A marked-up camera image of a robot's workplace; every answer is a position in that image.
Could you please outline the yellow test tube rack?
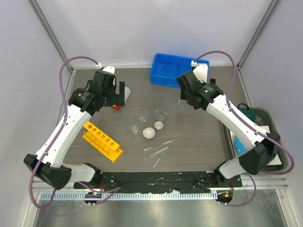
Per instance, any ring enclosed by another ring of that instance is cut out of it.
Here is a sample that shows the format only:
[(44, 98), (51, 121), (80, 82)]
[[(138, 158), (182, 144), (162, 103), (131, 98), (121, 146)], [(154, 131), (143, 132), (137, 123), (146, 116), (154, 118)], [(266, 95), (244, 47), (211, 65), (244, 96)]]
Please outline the yellow test tube rack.
[(112, 163), (115, 163), (123, 153), (120, 145), (90, 121), (87, 121), (83, 127), (87, 130), (83, 134), (84, 140), (107, 157)]

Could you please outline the long glass test tube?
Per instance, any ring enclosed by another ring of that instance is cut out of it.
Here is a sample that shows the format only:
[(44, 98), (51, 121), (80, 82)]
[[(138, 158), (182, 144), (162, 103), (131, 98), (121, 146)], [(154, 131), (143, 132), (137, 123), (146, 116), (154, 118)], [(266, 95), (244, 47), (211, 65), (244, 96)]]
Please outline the long glass test tube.
[(151, 149), (153, 149), (153, 148), (156, 148), (156, 147), (159, 147), (159, 146), (162, 146), (162, 145), (166, 145), (166, 144), (172, 143), (172, 142), (174, 142), (174, 141), (175, 141), (175, 140), (170, 140), (170, 141), (167, 141), (167, 142), (158, 144), (158, 145), (153, 145), (153, 146), (151, 146), (151, 147), (148, 147), (148, 148), (143, 149), (143, 151), (148, 151), (148, 150), (151, 150)]
[(160, 153), (163, 153), (163, 151), (167, 150), (168, 148), (169, 148), (169, 147), (165, 147), (165, 148), (163, 148), (163, 149), (161, 149), (161, 150), (159, 150), (159, 151), (157, 151), (157, 152), (155, 152), (155, 153), (153, 153), (153, 154), (151, 154), (151, 155), (145, 157), (144, 160), (146, 160), (146, 159), (148, 159), (148, 158), (150, 158), (150, 157), (153, 157), (153, 156), (155, 156), (155, 155), (158, 155), (158, 154), (160, 154)]

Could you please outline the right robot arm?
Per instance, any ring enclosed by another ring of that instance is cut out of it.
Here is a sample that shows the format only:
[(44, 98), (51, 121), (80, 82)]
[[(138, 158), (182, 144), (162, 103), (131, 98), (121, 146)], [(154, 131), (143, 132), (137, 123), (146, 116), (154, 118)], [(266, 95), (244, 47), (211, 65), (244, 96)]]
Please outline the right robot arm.
[(277, 132), (268, 133), (246, 117), (213, 82), (199, 81), (192, 71), (177, 78), (180, 98), (194, 109), (203, 109), (223, 123), (240, 139), (246, 153), (221, 163), (214, 170), (214, 182), (226, 186), (233, 177), (249, 173), (257, 175), (277, 154)]

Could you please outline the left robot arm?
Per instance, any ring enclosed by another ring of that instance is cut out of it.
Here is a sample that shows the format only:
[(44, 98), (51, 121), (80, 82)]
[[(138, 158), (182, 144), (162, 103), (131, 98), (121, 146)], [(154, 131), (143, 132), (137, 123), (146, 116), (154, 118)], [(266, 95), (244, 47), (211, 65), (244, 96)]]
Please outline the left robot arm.
[(117, 83), (115, 68), (107, 66), (95, 72), (88, 86), (72, 93), (67, 105), (68, 115), (61, 119), (36, 154), (27, 154), (24, 158), (30, 171), (38, 167), (35, 176), (56, 190), (76, 182), (84, 182), (95, 189), (101, 182), (101, 171), (94, 165), (69, 165), (63, 160), (79, 131), (95, 112), (104, 106), (125, 104), (125, 82)]

